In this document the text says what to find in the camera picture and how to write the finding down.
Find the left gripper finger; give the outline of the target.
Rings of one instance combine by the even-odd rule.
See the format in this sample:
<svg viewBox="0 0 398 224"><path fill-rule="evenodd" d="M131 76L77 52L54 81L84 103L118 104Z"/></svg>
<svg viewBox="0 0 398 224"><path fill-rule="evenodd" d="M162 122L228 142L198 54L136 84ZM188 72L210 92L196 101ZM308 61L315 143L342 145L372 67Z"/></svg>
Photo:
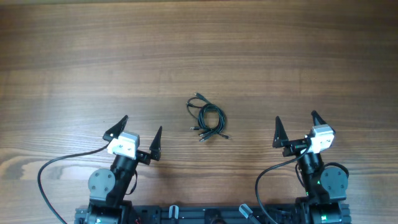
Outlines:
<svg viewBox="0 0 398 224"><path fill-rule="evenodd" d="M161 136L162 136L162 126L159 127L155 138L150 145L150 157L153 160L160 161L161 158Z"/></svg>
<svg viewBox="0 0 398 224"><path fill-rule="evenodd" d="M111 142L113 139L117 139L119 135L124 131L124 128L127 124L127 121L129 119L128 115L125 115L118 123L116 123L114 126L109 128L104 134L103 134L103 140L107 142Z"/></svg>

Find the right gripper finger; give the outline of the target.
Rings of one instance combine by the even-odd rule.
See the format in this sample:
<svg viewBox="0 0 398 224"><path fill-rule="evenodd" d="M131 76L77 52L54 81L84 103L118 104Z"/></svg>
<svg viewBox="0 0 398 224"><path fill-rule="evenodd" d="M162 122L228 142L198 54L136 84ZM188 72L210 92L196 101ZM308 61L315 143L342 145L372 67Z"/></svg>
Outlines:
<svg viewBox="0 0 398 224"><path fill-rule="evenodd" d="M272 147L280 148L288 145L289 139L279 116L275 117L275 133Z"/></svg>
<svg viewBox="0 0 398 224"><path fill-rule="evenodd" d="M312 134L335 134L336 131L315 111L311 112L313 119Z"/></svg>

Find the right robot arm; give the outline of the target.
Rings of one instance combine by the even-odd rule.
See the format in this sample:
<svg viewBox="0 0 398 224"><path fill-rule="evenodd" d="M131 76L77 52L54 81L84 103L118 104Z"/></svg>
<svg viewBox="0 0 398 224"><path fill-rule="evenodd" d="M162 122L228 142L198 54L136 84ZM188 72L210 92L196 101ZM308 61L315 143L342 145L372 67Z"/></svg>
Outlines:
<svg viewBox="0 0 398 224"><path fill-rule="evenodd" d="M321 152L332 145L335 130L316 111L312 111L312 119L308 135L290 140L281 119L275 118L272 146L282 147L284 157L296 157L297 175L307 194L295 201L300 223L351 223L349 205L343 203L347 198L349 171L336 162L324 163L321 157Z"/></svg>

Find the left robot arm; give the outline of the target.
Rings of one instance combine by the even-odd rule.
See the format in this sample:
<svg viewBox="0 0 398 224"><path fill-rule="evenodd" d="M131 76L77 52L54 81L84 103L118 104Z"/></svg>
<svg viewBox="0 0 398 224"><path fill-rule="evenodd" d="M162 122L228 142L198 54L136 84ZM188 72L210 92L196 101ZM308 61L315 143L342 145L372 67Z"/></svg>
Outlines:
<svg viewBox="0 0 398 224"><path fill-rule="evenodd" d="M135 188L128 190L133 178L137 178L137 166L149 165L152 160L161 158L160 127L149 147L149 152L139 150L138 134L125 131L129 117L125 115L118 123L109 128L103 135L108 142L105 147L115 158L109 169L94 171L88 180L90 201L87 211L78 212L75 223L84 224L123 224L139 223L140 218L134 211L132 202L124 200Z"/></svg>

